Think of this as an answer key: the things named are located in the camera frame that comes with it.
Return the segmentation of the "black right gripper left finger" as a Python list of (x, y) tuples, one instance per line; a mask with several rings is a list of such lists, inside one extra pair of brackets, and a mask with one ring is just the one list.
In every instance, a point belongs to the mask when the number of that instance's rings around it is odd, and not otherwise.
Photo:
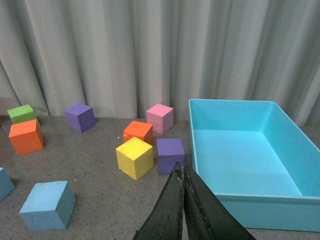
[(135, 240), (181, 240), (184, 190), (181, 166), (176, 162), (150, 215), (133, 238)]

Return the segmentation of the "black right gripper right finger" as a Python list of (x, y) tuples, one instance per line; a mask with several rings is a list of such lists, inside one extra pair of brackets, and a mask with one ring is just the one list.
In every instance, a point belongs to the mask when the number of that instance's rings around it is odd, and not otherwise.
[(184, 214), (190, 240), (253, 240), (188, 163), (184, 165)]

